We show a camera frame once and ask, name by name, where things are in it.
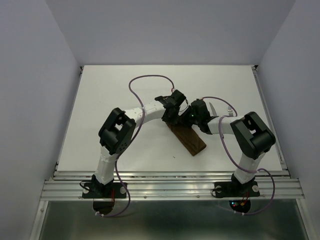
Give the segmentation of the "brown cloth napkin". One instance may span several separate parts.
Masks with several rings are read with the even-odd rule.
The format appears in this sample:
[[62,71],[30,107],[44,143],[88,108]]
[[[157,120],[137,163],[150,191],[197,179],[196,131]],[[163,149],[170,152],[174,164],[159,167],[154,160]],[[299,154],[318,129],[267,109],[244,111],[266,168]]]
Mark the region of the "brown cloth napkin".
[[170,123],[166,123],[166,125],[193,157],[207,147],[192,127]]

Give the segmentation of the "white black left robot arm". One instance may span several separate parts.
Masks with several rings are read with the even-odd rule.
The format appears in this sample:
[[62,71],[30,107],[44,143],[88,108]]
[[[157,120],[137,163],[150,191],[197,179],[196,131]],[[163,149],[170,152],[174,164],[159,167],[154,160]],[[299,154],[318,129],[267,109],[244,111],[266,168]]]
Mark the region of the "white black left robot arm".
[[90,182],[85,184],[87,193],[83,198],[110,198],[112,194],[125,198],[125,193],[119,193],[122,185],[114,183],[115,165],[121,154],[127,150],[142,125],[157,119],[170,124],[178,121],[179,111],[186,97],[179,90],[169,96],[158,96],[150,103],[141,107],[121,110],[114,108],[98,132],[100,157],[98,167]]

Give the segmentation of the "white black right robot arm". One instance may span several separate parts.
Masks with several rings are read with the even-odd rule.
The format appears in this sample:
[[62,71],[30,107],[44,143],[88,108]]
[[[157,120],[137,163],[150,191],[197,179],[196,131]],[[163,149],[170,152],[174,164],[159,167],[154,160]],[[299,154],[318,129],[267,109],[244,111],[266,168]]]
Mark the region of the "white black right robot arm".
[[[220,193],[229,191],[235,195],[242,195],[252,189],[260,161],[276,143],[276,137],[254,111],[243,116],[218,116],[213,106],[211,111],[212,113],[208,111],[203,99],[197,99],[179,117],[178,122],[187,127],[196,125],[208,135],[219,135],[222,146],[236,170],[231,176],[231,181],[221,185],[218,190]],[[241,150],[239,163],[236,163],[229,153],[224,135],[235,137]]]

